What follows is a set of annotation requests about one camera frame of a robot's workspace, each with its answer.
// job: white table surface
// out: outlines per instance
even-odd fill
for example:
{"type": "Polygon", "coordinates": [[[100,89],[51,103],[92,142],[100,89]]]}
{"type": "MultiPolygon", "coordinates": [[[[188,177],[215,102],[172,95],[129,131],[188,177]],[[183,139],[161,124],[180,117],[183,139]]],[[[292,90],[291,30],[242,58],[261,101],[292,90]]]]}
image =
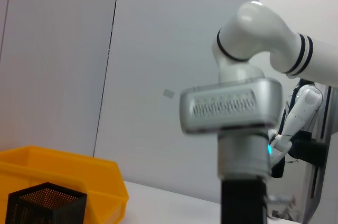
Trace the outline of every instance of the white table surface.
{"type": "MultiPolygon", "coordinates": [[[[181,194],[125,182],[129,193],[123,224],[219,224],[220,205],[181,194]]],[[[295,224],[269,220],[268,224],[295,224]]]]}

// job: black bracket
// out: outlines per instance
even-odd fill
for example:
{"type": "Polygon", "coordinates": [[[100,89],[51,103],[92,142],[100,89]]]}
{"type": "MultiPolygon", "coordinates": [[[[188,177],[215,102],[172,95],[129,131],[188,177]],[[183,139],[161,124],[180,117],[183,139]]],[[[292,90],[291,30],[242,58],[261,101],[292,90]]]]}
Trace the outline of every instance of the black bracket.
{"type": "Polygon", "coordinates": [[[311,133],[299,131],[292,138],[292,147],[288,154],[295,159],[300,159],[315,166],[323,166],[327,153],[325,143],[316,142],[311,138],[311,133]]]}

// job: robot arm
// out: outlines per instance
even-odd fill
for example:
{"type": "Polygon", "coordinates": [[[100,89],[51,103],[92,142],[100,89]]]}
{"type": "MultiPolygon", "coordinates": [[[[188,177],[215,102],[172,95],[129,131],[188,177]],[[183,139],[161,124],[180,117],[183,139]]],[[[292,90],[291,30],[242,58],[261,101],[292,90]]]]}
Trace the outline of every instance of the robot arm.
{"type": "Polygon", "coordinates": [[[247,2],[238,9],[219,31],[212,51],[221,82],[263,77],[263,72],[248,61],[268,51],[270,63],[278,72],[338,87],[338,48],[293,32],[259,2],[247,2]]]}
{"type": "MultiPolygon", "coordinates": [[[[219,84],[183,92],[180,120],[187,134],[218,133],[222,223],[266,223],[268,129],[278,122],[282,90],[248,63],[263,51],[270,52],[272,67],[288,77],[338,87],[338,48],[293,32],[261,3],[244,3],[221,28],[212,45],[219,84]]],[[[273,144],[276,160],[291,148],[290,137],[284,136],[306,126],[322,102],[312,90],[299,94],[289,111],[273,144]]]]}
{"type": "Polygon", "coordinates": [[[290,150],[290,139],[300,130],[312,131],[314,118],[322,104],[322,93],[312,85],[304,85],[296,93],[295,103],[289,111],[275,139],[271,143],[271,167],[275,166],[290,150]]]}

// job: yellow plastic bin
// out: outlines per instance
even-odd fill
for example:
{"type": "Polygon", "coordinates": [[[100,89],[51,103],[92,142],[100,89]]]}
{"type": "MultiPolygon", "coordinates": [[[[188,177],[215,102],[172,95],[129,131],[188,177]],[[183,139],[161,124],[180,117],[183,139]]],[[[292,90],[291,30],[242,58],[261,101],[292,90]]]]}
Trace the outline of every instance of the yellow plastic bin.
{"type": "Polygon", "coordinates": [[[128,193],[118,165],[37,146],[0,152],[0,223],[5,223],[8,194],[51,182],[88,195],[85,224],[119,223],[128,193]]]}

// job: black wire basket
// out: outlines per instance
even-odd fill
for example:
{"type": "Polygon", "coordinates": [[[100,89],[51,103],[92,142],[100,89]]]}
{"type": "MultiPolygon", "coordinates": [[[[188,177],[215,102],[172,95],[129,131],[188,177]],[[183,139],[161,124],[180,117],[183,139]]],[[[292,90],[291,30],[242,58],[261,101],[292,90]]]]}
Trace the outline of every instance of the black wire basket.
{"type": "Polygon", "coordinates": [[[83,224],[87,195],[43,183],[8,196],[5,224],[83,224]]]}

